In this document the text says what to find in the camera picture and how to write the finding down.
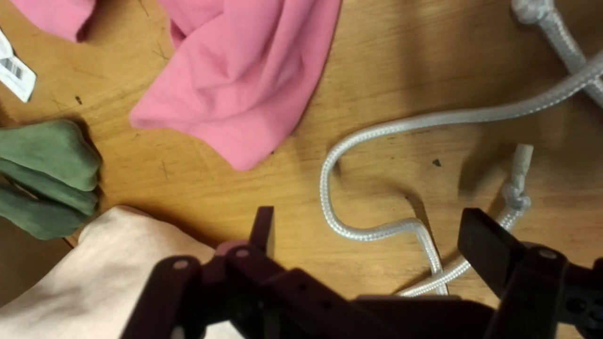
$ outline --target white paper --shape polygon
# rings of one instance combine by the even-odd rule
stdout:
[[[21,101],[28,101],[36,86],[36,73],[17,56],[0,58],[0,82]]]
[[[0,30],[0,58],[13,56],[13,45],[7,41],[7,37]]]

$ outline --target wooden table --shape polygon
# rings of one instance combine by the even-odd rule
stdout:
[[[601,48],[603,7],[560,5],[586,52]],[[541,32],[516,24],[507,0],[345,0],[301,124],[262,165],[237,173],[202,141],[128,126],[132,105],[171,54],[156,0],[100,1],[81,45],[36,30],[9,1],[0,1],[0,24],[39,75],[28,105],[0,88],[2,124],[83,118],[104,158],[102,209],[128,203],[215,244],[243,239],[256,207],[275,205],[277,259],[349,297],[388,293],[424,274],[426,259],[409,235],[352,242],[328,229],[316,201],[328,148],[375,122],[516,101],[565,77]],[[462,207],[497,210],[516,143],[535,145],[533,209],[516,235],[590,265],[603,254],[603,111],[584,94],[537,116],[358,146],[333,178],[337,210],[358,226],[418,214],[448,258]],[[450,290],[495,301],[475,273]]]

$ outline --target gray cable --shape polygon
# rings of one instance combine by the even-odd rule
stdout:
[[[541,26],[544,37],[571,73],[586,64],[586,56],[563,24],[563,16],[556,9],[554,0],[512,0],[511,7],[522,24]],[[601,79],[588,84],[586,92],[599,107],[603,107]]]
[[[499,107],[430,113],[430,114],[422,114],[422,116],[377,124],[377,126],[360,129],[360,131],[345,137],[328,152],[328,156],[322,163],[322,169],[320,169],[320,180],[318,180],[320,209],[322,209],[322,214],[324,214],[328,226],[335,233],[339,233],[347,239],[354,239],[354,241],[379,241],[379,239],[392,237],[398,233],[414,231],[418,235],[418,239],[424,242],[426,256],[428,256],[431,267],[441,265],[435,244],[433,244],[428,229],[418,220],[399,220],[399,222],[377,226],[371,229],[358,229],[354,226],[343,224],[337,218],[337,214],[332,207],[332,199],[330,199],[330,173],[332,173],[333,165],[337,163],[337,160],[360,143],[386,137],[392,133],[403,133],[403,131],[411,131],[411,129],[426,129],[426,128],[437,128],[437,126],[458,126],[458,124],[509,120],[509,118],[533,114],[533,113],[539,113],[543,109],[548,109],[548,107],[571,97],[573,94],[582,90],[592,80],[597,80],[601,75],[603,75],[603,52],[597,52],[577,73],[573,73],[571,77],[563,79],[561,82],[558,82],[556,86],[552,86],[550,90],[546,90],[535,97],[522,99],[518,103],[499,105]]]
[[[507,231],[512,229],[512,226],[520,220],[522,214],[526,214],[526,210],[531,205],[529,195],[524,193],[526,177],[528,177],[528,169],[531,163],[531,154],[533,154],[531,145],[518,145],[518,148],[514,152],[511,178],[503,186],[505,207],[503,207],[501,214],[497,216],[497,224],[501,227],[505,227]],[[441,284],[446,284],[446,282],[458,278],[469,267],[471,267],[471,263],[463,256],[458,256],[443,271],[401,290],[399,295],[426,293]]]

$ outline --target pink cloth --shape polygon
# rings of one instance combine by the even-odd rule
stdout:
[[[322,75],[341,1],[162,3],[177,50],[130,122],[190,133],[232,167],[254,167],[301,118]]]
[[[79,41],[96,0],[13,0],[13,3],[39,30]]]

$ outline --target beige cloth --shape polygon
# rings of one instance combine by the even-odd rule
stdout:
[[[175,254],[207,261],[213,248],[168,222],[113,207],[85,227],[51,273],[0,308],[0,337],[115,339],[153,265]]]

